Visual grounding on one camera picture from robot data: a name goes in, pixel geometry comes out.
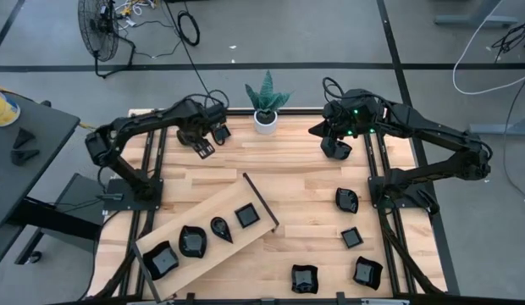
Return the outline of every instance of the white pot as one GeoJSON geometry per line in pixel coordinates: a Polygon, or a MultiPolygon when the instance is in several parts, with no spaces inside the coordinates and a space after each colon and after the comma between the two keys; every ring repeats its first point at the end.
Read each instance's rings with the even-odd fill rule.
{"type": "Polygon", "coordinates": [[[253,118],[255,119],[255,130],[263,135],[269,135],[276,131],[276,128],[278,127],[278,114],[276,114],[274,121],[270,124],[262,124],[257,120],[257,111],[253,114],[253,118]]]}

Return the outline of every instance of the yellow container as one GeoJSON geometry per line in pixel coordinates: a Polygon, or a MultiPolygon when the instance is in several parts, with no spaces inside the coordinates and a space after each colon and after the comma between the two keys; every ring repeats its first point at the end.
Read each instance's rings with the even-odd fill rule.
{"type": "Polygon", "coordinates": [[[18,104],[9,101],[0,92],[0,127],[11,125],[19,117],[18,104]]]}

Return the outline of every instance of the white cable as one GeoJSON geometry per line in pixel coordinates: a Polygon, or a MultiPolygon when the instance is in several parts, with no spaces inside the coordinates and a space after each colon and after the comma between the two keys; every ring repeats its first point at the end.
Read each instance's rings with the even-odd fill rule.
{"type": "Polygon", "coordinates": [[[492,92],[492,91],[496,91],[496,90],[499,90],[499,89],[503,89],[503,88],[507,88],[508,86],[513,86],[515,84],[518,84],[519,82],[521,81],[524,81],[525,80],[525,76],[522,77],[520,80],[515,80],[513,81],[512,83],[509,83],[507,85],[503,85],[503,86],[497,86],[495,88],[490,88],[490,89],[487,89],[487,90],[482,90],[482,91],[477,91],[477,92],[467,92],[467,91],[463,91],[461,90],[457,85],[456,85],[456,67],[458,67],[458,64],[460,64],[460,62],[462,61],[462,59],[464,58],[464,56],[466,55],[466,52],[469,48],[469,46],[472,44],[473,42],[473,39],[475,39],[475,36],[477,35],[477,33],[481,30],[481,28],[483,27],[483,25],[486,23],[486,21],[490,18],[490,16],[492,16],[492,14],[495,12],[495,10],[500,6],[500,4],[502,4],[504,2],[504,0],[501,0],[498,2],[498,4],[495,6],[495,8],[492,10],[492,12],[490,12],[490,14],[488,14],[486,16],[486,18],[484,18],[483,22],[481,23],[481,25],[477,28],[477,30],[473,33],[473,36],[472,38],[469,40],[469,42],[467,43],[466,45],[466,48],[464,49],[464,52],[462,53],[462,55],[460,56],[460,58],[458,59],[458,61],[456,62],[455,64],[455,67],[453,68],[452,70],[452,84],[454,85],[455,89],[457,91],[459,91],[461,94],[466,94],[466,95],[478,95],[478,94],[483,94],[483,93],[487,93],[487,92],[492,92]]]}

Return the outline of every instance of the square black dish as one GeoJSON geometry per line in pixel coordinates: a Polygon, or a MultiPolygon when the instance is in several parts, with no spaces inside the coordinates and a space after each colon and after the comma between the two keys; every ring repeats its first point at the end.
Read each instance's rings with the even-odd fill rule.
{"type": "Polygon", "coordinates": [[[178,256],[172,250],[169,241],[163,241],[156,245],[150,252],[142,255],[142,260],[152,276],[152,280],[159,280],[170,270],[178,267],[180,262],[178,256]]]}
{"type": "Polygon", "coordinates": [[[317,271],[318,268],[312,265],[293,265],[291,270],[292,291],[296,293],[317,293],[319,290],[317,271]]]}
{"type": "Polygon", "coordinates": [[[341,232],[341,237],[344,239],[345,245],[348,249],[358,246],[364,242],[356,227],[341,232]]]}
{"type": "Polygon", "coordinates": [[[253,203],[248,203],[247,205],[235,210],[235,213],[238,221],[240,221],[242,229],[253,225],[260,219],[257,210],[253,207],[253,203]]]}
{"type": "Polygon", "coordinates": [[[360,285],[371,287],[374,290],[381,284],[381,271],[383,266],[380,263],[358,257],[356,261],[355,275],[353,280],[360,285]]]}

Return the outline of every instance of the wooden board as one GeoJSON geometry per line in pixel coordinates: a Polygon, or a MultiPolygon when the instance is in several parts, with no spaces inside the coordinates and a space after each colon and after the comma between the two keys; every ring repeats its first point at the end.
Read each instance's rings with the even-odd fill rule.
{"type": "MultiPolygon", "coordinates": [[[[265,234],[181,289],[178,298],[185,298],[188,292],[195,292],[200,299],[334,298],[337,291],[343,291],[346,297],[391,296],[378,216],[369,202],[369,167],[363,139],[346,139],[353,147],[347,160],[329,160],[319,148],[320,138],[307,133],[308,128],[321,120],[318,116],[280,116],[278,130],[263,136],[254,131],[252,117],[228,117],[232,137],[224,146],[215,146],[216,153],[205,160],[200,160],[190,148],[182,147],[175,129],[169,128],[162,172],[163,206],[156,215],[154,228],[178,218],[198,202],[234,183],[244,172],[281,223],[275,233],[265,234]],[[360,197],[357,214],[343,213],[335,206],[337,187],[352,189],[360,197]],[[340,232],[353,226],[358,228],[364,243],[347,250],[340,232]],[[353,264],[360,255],[384,266],[377,291],[352,280],[353,264]],[[291,291],[293,264],[318,266],[317,295],[291,291]]],[[[155,135],[153,151],[157,150],[157,139],[155,135]]],[[[145,140],[146,135],[132,138],[123,153],[138,168],[145,140]]],[[[392,137],[385,140],[392,166],[415,166],[408,140],[392,137]]],[[[377,161],[382,174],[380,159],[377,161]]],[[[445,289],[428,216],[415,208],[402,209],[401,214],[413,259],[437,287],[445,289]]],[[[90,294],[102,288],[122,260],[129,226],[130,212],[123,212],[104,228],[90,294]]],[[[398,264],[397,269],[401,289],[405,291],[403,268],[398,264]]],[[[144,296],[152,297],[147,286],[144,296]]]]}
{"type": "Polygon", "coordinates": [[[204,275],[208,270],[246,247],[263,234],[269,232],[276,224],[266,211],[263,203],[249,186],[246,179],[238,179],[207,200],[198,203],[178,218],[162,225],[157,230],[136,241],[142,255],[150,252],[162,241],[169,241],[178,255],[179,266],[168,272],[162,279],[153,281],[161,300],[171,298],[179,289],[204,275]],[[242,228],[235,211],[251,203],[259,220],[242,228]],[[233,243],[229,243],[212,233],[210,221],[219,216],[228,223],[233,243]],[[207,233],[207,247],[203,258],[187,258],[180,253],[178,240],[184,225],[200,227],[207,233]]]}

